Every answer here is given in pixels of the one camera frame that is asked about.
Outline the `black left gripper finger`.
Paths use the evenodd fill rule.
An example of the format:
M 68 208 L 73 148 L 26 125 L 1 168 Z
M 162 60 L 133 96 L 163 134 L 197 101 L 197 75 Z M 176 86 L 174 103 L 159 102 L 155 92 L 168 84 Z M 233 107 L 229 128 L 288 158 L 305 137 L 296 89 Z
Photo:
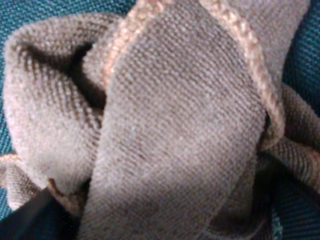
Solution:
M 74 240 L 79 220 L 47 188 L 0 221 L 2 240 Z

